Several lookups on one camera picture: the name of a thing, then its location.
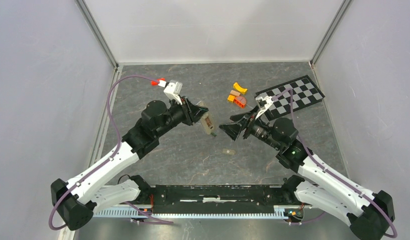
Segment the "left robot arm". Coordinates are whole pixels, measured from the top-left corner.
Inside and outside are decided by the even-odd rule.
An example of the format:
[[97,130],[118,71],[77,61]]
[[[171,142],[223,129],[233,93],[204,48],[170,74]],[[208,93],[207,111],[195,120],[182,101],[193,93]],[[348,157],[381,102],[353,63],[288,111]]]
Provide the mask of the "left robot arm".
[[146,203],[150,190],[133,179],[109,187],[105,184],[154,150],[164,134],[179,124],[194,125],[208,111],[185,97],[181,103],[171,100],[169,106],[161,100],[149,102],[135,126],[109,153],[79,175],[67,181],[58,178],[51,184],[53,210],[49,218],[58,212],[65,227],[75,231],[102,210],[131,201]]

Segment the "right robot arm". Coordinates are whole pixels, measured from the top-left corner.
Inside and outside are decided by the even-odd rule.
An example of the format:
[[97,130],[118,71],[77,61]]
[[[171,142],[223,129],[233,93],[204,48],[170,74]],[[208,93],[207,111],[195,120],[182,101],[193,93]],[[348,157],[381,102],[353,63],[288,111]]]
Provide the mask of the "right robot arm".
[[281,191],[286,203],[317,207],[345,223],[360,240],[398,236],[392,197],[383,190],[375,193],[330,167],[298,139],[291,119],[281,117],[270,125],[249,111],[230,120],[219,128],[232,140],[240,135],[256,137],[277,150],[279,163],[295,173]]

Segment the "beige battery cover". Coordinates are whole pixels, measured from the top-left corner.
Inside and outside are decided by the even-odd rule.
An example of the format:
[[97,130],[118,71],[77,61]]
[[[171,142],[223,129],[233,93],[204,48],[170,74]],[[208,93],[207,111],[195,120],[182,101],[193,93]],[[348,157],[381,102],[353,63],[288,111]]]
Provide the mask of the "beige battery cover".
[[233,149],[226,149],[226,148],[224,148],[224,149],[222,150],[222,153],[224,153],[224,154],[226,154],[226,155],[235,155],[235,154],[236,154],[236,151],[233,150]]

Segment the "beige remote control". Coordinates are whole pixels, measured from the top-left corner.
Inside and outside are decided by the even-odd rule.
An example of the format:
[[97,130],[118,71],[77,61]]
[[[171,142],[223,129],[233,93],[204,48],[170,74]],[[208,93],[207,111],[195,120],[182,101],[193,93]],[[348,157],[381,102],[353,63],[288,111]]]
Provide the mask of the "beige remote control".
[[211,133],[215,133],[215,124],[209,111],[200,119],[200,122],[207,135],[212,136]]

